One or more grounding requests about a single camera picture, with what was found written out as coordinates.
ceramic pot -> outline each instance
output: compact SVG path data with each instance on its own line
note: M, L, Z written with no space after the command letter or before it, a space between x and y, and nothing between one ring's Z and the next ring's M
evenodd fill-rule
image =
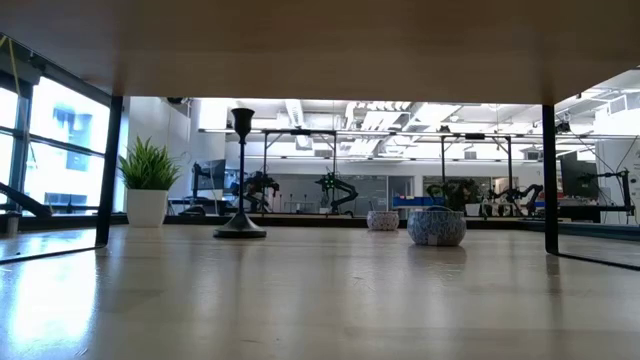
M132 227L157 228L164 222L167 213L167 196L165 190L127 191L127 219Z
M369 211L367 226L376 231L393 231L398 228L400 217L395 211Z
M409 214L407 231L416 245L458 246L467 232L462 211L432 206Z

wooden floor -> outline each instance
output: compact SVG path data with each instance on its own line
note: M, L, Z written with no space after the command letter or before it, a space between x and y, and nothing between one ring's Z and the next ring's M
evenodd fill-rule
M541 233L268 231L116 227L106 249L2 265L0 359L640 358L638 273L547 256Z

window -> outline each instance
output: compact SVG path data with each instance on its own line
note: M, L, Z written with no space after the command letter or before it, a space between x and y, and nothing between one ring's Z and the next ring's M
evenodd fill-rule
M108 126L108 107L44 77L34 86L30 133L104 153Z
M0 126L10 129L16 127L16 112L18 110L18 95L0 88Z
M31 143L25 193L45 205L97 206L104 159Z
M11 155L13 153L13 138L0 134L0 182L9 185L11 173ZM0 194L0 204L5 204L7 197Z
M465 151L464 152L464 159L465 160L476 160L476 159L478 159L478 153L476 153L475 151Z

exposed ductwork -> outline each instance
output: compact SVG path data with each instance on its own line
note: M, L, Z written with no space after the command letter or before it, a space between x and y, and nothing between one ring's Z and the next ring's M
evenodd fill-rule
M289 126L292 129L305 128L302 101L299 99L286 99L284 103L287 107L287 114L289 114ZM296 136L296 150L313 150L313 139L310 136Z
M462 108L461 105L455 104L438 104L423 103L420 106L414 106L413 116L402 127L403 131L423 132L429 128L436 129L442 121L455 114ZM404 151L412 146L414 142L420 139L420 136L389 138L384 143L384 150L389 154L402 156Z

window frame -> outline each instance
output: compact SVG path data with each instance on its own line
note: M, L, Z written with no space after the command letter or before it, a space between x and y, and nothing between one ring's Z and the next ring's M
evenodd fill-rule
M50 76L49 74L47 74L46 71L45 73L41 74L41 78L47 78L48 80L53 81L59 84L60 86L64 86L67 89L80 94L81 96L84 96L90 100L93 100L101 105L106 105L107 107L109 106L108 103L105 104L105 99L103 96L105 94L103 93L98 94L101 96L96 97L95 92L89 93L89 94L85 92L81 92L82 89L79 89L78 87L69 87L68 81L60 81L57 76ZM20 94L17 94L16 87L15 87L15 79L13 78L13 75L9 75L3 71L0 71L0 88L11 91L16 95L18 95L18 104L17 104L18 109L16 111L15 127L8 128L8 127L0 126L0 134L9 135L13 137L13 153L11 155L11 169L10 169L10 175L9 175L9 184L7 184L9 185L9 187L24 193L24 190L25 190L24 186L26 183L26 173L27 173L27 160L28 160L29 148L32 142L48 145L57 149L71 151L71 152L82 154L82 155L94 156L94 157L104 159L105 157L104 152L99 152L84 146L79 146L72 143L51 139L45 136L32 134L30 130L31 130L31 115L32 115L31 109L33 104L34 84L28 83L20 79L19 85L20 85ZM54 210L62 210L62 209L65 209L66 206L52 205L52 208ZM74 211L75 210L78 210L78 211L97 210L98 206L73 205L72 208ZM15 210L18 210L18 206L17 204L15 204L15 202L11 201L11 199L7 199L6 203L0 204L0 210L15 211Z

